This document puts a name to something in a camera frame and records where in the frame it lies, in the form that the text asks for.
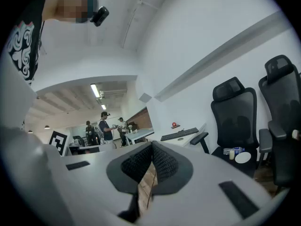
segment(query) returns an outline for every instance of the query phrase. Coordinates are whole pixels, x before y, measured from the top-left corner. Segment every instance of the brick wall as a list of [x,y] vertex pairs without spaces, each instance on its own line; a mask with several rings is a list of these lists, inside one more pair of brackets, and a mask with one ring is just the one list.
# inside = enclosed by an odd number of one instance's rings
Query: brick wall
[[138,129],[151,128],[151,119],[147,108],[143,109],[133,117],[127,120],[127,123],[135,122],[138,125]]

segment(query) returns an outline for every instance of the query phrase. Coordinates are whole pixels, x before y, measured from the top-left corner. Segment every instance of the chair armrest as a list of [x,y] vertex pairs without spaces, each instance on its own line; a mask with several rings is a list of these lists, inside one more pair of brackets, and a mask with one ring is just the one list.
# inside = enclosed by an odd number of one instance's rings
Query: chair armrest
[[201,142],[201,140],[203,140],[206,136],[208,136],[208,134],[209,134],[208,132],[203,132],[199,134],[198,136],[196,136],[190,141],[190,144],[196,145],[197,143]]
[[268,129],[259,130],[259,152],[270,153],[273,147],[273,138]]
[[208,136],[208,132],[203,132],[201,134],[199,134],[198,136],[196,136],[195,138],[193,138],[191,141],[190,141],[190,144],[192,145],[196,145],[197,143],[201,143],[202,147],[203,147],[203,150],[206,154],[209,154],[209,150],[208,150],[208,147],[207,147],[207,144],[205,142],[205,137]]
[[276,140],[286,139],[285,131],[275,121],[269,121],[268,127],[269,127],[269,130],[272,133],[272,135],[276,138]]

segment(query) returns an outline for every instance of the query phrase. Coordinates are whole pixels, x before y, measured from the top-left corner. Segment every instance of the paper plate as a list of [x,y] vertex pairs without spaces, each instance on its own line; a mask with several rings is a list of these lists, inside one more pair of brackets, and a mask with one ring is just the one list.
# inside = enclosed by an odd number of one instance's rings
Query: paper plate
[[244,152],[244,153],[240,153],[236,156],[235,161],[237,163],[246,163],[248,160],[250,160],[251,158],[251,154]]

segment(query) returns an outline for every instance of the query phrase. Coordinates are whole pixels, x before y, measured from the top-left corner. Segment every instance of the ceiling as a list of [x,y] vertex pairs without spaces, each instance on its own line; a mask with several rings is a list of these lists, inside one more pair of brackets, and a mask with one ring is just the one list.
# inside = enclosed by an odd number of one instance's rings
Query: ceiling
[[104,94],[100,103],[97,102],[90,85],[74,86],[40,96],[29,109],[25,123],[34,124],[46,117],[75,110],[102,109],[101,104],[110,110],[120,109],[122,98],[127,92],[126,81],[103,82],[96,86]]
[[70,24],[47,20],[44,25],[43,50],[70,45],[118,46],[137,50],[145,31],[165,0],[99,0],[110,14],[100,27],[92,23]]

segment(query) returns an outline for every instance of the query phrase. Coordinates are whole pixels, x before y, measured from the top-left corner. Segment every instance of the office chair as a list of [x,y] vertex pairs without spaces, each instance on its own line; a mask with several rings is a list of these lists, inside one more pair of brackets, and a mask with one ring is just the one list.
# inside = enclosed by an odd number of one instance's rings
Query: office chair
[[[257,150],[259,146],[256,137],[257,97],[253,88],[246,88],[237,77],[216,86],[213,89],[213,111],[217,130],[218,147],[212,153],[229,164],[253,177],[256,170]],[[207,132],[191,140],[191,144],[201,143],[204,152],[209,153],[204,138]],[[251,159],[239,164],[223,154],[224,148],[242,147],[251,154]]]
[[78,139],[80,141],[80,145],[85,146],[85,141],[80,136],[73,136],[73,139]]
[[292,138],[294,129],[301,130],[300,75],[284,55],[269,60],[265,69],[267,76],[259,81],[259,88],[272,116],[269,131],[264,132],[265,137],[271,137],[272,146],[260,148],[260,164],[264,153],[271,153],[274,184],[279,191],[292,185],[300,160],[301,142]]

